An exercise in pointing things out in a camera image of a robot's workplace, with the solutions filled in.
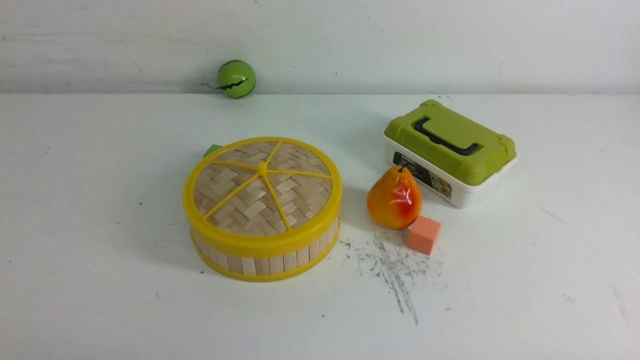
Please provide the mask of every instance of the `toy pear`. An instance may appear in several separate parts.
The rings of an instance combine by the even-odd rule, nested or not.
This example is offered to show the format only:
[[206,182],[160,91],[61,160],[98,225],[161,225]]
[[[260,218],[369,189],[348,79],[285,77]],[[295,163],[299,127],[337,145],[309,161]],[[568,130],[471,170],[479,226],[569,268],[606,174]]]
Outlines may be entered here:
[[422,211],[422,194],[409,169],[394,166],[387,170],[369,190],[367,211],[387,229],[409,227]]

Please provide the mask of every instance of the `woven bamboo lid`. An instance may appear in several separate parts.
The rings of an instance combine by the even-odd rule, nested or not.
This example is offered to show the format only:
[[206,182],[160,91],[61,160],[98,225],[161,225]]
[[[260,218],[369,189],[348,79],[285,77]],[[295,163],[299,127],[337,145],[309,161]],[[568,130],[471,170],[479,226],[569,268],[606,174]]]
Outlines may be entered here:
[[340,175],[320,150],[288,138],[252,138],[208,155],[184,198],[208,245],[259,257],[318,238],[339,215],[341,194]]

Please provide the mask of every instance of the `orange block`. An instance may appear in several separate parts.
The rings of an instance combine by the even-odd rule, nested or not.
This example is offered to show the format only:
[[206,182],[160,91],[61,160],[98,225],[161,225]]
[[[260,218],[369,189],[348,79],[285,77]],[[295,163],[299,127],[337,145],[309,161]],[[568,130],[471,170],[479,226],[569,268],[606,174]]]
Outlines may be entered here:
[[406,246],[423,254],[431,255],[440,234],[440,223],[430,218],[418,217],[411,226]]

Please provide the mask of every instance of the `white table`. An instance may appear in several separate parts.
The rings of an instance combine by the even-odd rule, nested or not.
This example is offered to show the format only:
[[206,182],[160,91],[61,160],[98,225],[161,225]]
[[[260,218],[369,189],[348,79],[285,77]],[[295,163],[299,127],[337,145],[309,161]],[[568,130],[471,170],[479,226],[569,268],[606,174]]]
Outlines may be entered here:
[[[434,98],[512,137],[431,257],[371,223],[388,122]],[[0,358],[638,359],[640,96],[0,95]],[[180,193],[212,143],[311,143],[344,181],[328,258],[230,280]]]

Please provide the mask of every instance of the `box handle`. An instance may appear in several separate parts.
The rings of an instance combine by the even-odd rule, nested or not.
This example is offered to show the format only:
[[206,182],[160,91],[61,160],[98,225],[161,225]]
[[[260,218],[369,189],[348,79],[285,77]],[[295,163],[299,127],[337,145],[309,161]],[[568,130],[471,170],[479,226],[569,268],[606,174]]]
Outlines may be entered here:
[[418,131],[420,134],[423,134],[425,136],[427,136],[432,142],[437,143],[438,145],[444,145],[444,147],[448,148],[449,150],[455,152],[456,154],[462,155],[462,156],[469,156],[471,155],[474,151],[476,151],[476,149],[478,148],[478,144],[477,143],[473,143],[471,145],[469,145],[468,147],[462,149],[460,147],[457,147],[451,143],[449,143],[447,140],[444,140],[440,137],[438,137],[436,134],[430,133],[429,131],[426,131],[422,126],[424,125],[425,122],[431,120],[431,118],[424,118],[418,122],[415,123],[415,125],[413,126],[413,128]]

